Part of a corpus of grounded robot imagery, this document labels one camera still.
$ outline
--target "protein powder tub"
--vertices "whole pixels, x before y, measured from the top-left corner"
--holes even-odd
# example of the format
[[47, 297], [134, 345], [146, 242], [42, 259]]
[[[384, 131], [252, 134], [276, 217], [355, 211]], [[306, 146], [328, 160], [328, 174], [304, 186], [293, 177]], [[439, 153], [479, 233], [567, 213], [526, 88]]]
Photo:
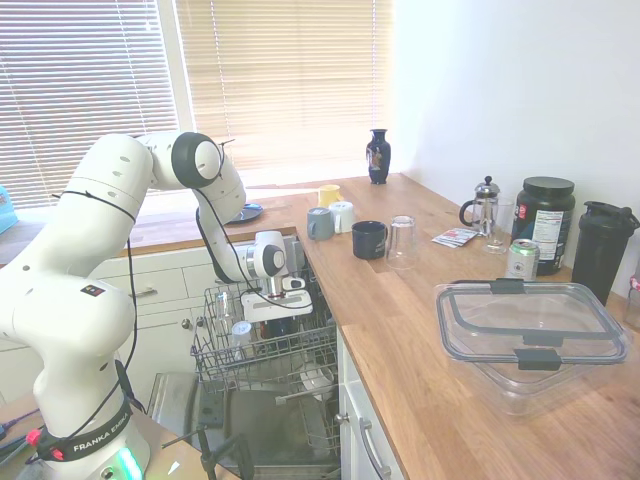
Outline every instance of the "protein powder tub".
[[571, 216], [576, 206], [575, 185], [554, 177], [530, 177], [518, 194], [512, 240], [529, 238], [540, 247], [538, 275], [552, 275], [560, 270]]

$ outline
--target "yellow mug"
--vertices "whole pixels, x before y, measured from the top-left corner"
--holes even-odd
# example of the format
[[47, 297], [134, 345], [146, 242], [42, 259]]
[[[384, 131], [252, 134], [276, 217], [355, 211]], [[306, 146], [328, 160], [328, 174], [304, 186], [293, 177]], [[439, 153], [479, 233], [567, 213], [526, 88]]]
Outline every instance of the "yellow mug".
[[340, 195], [339, 185], [323, 185], [318, 188], [318, 206], [327, 208], [335, 202], [341, 202], [344, 197]]

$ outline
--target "white cabinet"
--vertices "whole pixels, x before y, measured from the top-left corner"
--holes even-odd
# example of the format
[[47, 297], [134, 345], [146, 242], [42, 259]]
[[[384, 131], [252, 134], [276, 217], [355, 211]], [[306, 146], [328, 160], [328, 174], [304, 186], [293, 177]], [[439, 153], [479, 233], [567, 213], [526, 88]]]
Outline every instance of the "white cabinet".
[[[190, 355], [195, 321], [191, 309], [202, 315], [204, 288], [214, 286], [215, 277], [211, 276], [211, 259], [205, 248], [134, 256], [133, 271], [139, 294], [139, 330], [129, 379], [138, 399], [147, 405], [157, 373], [195, 371]], [[107, 260], [89, 278], [130, 292], [128, 259]], [[182, 328], [184, 319], [191, 323], [188, 330]], [[133, 334], [119, 349], [123, 363], [132, 341]], [[34, 350], [0, 339], [0, 394], [6, 402], [32, 391], [42, 368]]]
[[367, 396], [353, 360], [338, 333], [342, 478], [403, 480], [391, 445]]
[[0, 352], [0, 394], [4, 401], [13, 402], [33, 391], [33, 382], [42, 369], [42, 359], [32, 348]]
[[[195, 361], [190, 354], [193, 324], [194, 319], [188, 309], [138, 317], [138, 325], [150, 326], [138, 328], [136, 350], [127, 375], [136, 398], [145, 407], [149, 405], [157, 374], [195, 371]], [[133, 334], [118, 350], [123, 364], [127, 361], [132, 342]]]

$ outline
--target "upside-down glass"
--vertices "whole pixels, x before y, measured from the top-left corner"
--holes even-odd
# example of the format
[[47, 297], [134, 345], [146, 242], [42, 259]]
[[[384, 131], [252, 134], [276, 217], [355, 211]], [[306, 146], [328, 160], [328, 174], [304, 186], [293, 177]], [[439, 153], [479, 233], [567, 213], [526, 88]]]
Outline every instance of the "upside-down glass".
[[488, 228], [486, 243], [483, 247], [485, 252], [500, 254], [507, 251], [511, 245], [511, 226], [514, 218], [514, 205], [511, 200], [499, 199], [498, 203], [492, 206], [493, 224]]
[[416, 248], [416, 219], [409, 215], [398, 215], [391, 221], [387, 264], [403, 270], [415, 266], [418, 259]]

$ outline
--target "kitchen counter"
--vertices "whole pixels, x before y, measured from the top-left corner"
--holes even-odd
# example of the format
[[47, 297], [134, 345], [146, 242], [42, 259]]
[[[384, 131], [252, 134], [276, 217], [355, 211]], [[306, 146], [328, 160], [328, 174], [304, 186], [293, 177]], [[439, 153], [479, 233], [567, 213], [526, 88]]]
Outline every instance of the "kitchen counter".
[[[234, 241], [268, 229], [298, 233], [407, 479], [640, 478], [640, 376], [533, 418], [495, 411], [459, 381], [440, 345], [434, 287], [500, 277], [506, 255], [484, 253], [481, 239], [458, 249], [432, 243], [459, 226], [458, 207], [403, 175], [381, 186], [366, 177], [333, 183], [354, 203], [358, 220], [388, 224], [393, 215], [416, 217], [416, 268], [394, 271], [383, 259], [359, 260], [348, 234], [310, 240], [306, 212], [315, 206], [314, 194], [260, 201], [264, 215], [228, 233]], [[190, 213], [137, 225], [134, 253], [201, 246], [192, 218]], [[564, 269], [550, 280], [569, 278]], [[607, 308], [620, 320], [624, 301], [612, 295]]]

